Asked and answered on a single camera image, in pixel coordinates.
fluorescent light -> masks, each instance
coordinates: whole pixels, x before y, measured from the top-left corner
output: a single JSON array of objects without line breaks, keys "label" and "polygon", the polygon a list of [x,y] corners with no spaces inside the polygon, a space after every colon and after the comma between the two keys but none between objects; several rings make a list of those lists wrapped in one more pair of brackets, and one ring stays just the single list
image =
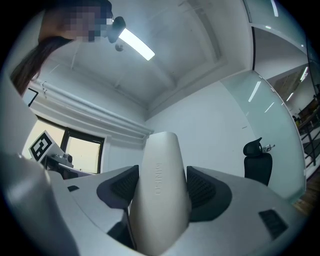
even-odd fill
[{"label": "fluorescent light", "polygon": [[293,92],[290,94],[289,98],[286,99],[286,101],[290,100],[290,98],[292,97],[292,95],[294,95]]},{"label": "fluorescent light", "polygon": [[274,16],[278,17],[278,9],[275,3],[275,0],[271,0],[271,4],[272,4],[272,8],[273,8],[273,12],[274,12]]},{"label": "fluorescent light", "polygon": [[147,61],[149,61],[153,56],[155,56],[155,53],[128,29],[125,28],[119,35],[119,38],[125,41],[138,53],[140,53]]},{"label": "fluorescent light", "polygon": [[256,85],[255,85],[255,87],[254,87],[254,89],[253,89],[253,92],[251,93],[251,96],[250,96],[250,98],[249,98],[249,100],[248,100],[249,102],[251,102],[251,100],[252,100],[253,97],[255,96],[255,94],[256,94],[256,92],[257,92],[260,84],[261,84],[261,81],[259,81],[259,82],[256,83]]},{"label": "fluorescent light", "polygon": [[301,76],[301,78],[300,78],[301,82],[306,78],[306,76],[307,76],[307,74],[306,74],[307,71],[308,71],[308,67],[306,66],[305,69],[304,69],[304,71],[303,71],[303,74],[302,74],[302,76]]},{"label": "fluorescent light", "polygon": [[272,104],[266,109],[266,111],[264,111],[264,113],[266,113],[272,107],[273,104],[275,104],[275,103],[272,102]]}]

window pane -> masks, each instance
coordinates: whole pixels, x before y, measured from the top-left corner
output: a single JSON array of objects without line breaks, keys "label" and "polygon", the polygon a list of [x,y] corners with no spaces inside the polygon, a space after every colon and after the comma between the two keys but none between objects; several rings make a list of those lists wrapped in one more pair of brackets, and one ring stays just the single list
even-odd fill
[{"label": "window pane", "polygon": [[72,156],[73,168],[96,174],[99,150],[100,144],[69,137],[65,152]]},{"label": "window pane", "polygon": [[25,142],[24,148],[22,150],[22,155],[27,158],[31,159],[31,155],[29,153],[29,147],[35,142],[35,140],[42,134],[44,131],[47,131],[48,134],[52,137],[55,143],[60,147],[61,141],[64,136],[65,130],[49,123],[43,121],[36,121],[34,127],[32,128],[28,139]]}]

dark hair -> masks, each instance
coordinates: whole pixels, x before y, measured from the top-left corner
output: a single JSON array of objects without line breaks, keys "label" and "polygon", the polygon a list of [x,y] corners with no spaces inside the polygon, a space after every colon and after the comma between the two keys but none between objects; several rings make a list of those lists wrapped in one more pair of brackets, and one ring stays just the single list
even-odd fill
[{"label": "dark hair", "polygon": [[[48,9],[54,9],[57,7],[75,7],[83,5],[84,2],[99,3],[103,8],[102,13],[106,14],[107,11],[111,11],[112,5],[108,0],[64,0],[56,1],[54,5],[49,5]],[[44,64],[49,55],[58,48],[72,42],[71,39],[65,39],[61,36],[52,36],[42,40],[26,57],[20,62],[20,64],[13,70],[10,78],[15,88],[20,95],[23,95],[28,88],[28,84],[31,79],[40,72],[41,66]]]},{"label": "dark hair", "polygon": [[72,41],[61,36],[48,37],[30,51],[14,69],[10,77],[18,93],[20,95],[24,94],[31,79],[37,73],[39,75],[41,66],[52,52]]}]

wooden floor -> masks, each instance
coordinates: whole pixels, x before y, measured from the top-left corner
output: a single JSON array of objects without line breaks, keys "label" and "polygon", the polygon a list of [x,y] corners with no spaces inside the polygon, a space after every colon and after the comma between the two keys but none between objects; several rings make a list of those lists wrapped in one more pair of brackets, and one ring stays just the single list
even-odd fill
[{"label": "wooden floor", "polygon": [[315,171],[311,178],[306,182],[306,190],[303,196],[294,203],[304,215],[309,216],[318,200],[320,199],[320,167]]}]

black window frame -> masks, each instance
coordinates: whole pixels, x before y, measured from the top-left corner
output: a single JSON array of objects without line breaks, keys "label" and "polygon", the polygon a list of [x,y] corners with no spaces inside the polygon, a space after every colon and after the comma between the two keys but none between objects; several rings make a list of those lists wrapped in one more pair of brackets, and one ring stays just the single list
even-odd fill
[{"label": "black window frame", "polygon": [[67,145],[68,145],[68,140],[70,137],[72,138],[76,138],[79,140],[83,140],[83,141],[87,141],[87,142],[92,142],[92,143],[96,143],[96,144],[100,144],[100,148],[99,148],[99,154],[98,154],[98,166],[97,166],[97,172],[94,174],[100,174],[101,173],[101,160],[102,160],[102,151],[103,151],[103,146],[104,146],[104,142],[105,139],[98,137],[98,136],[94,136],[91,134],[87,134],[78,130],[74,130],[71,129],[69,127],[66,126],[62,126],[60,124],[57,124],[55,122],[52,122],[50,120],[47,120],[41,116],[36,116],[38,118],[38,120],[45,122],[49,125],[55,126],[57,128],[63,129],[64,130],[64,134],[62,137],[62,141],[61,141],[61,145],[60,148],[63,150],[63,152],[66,152],[67,149]]}]

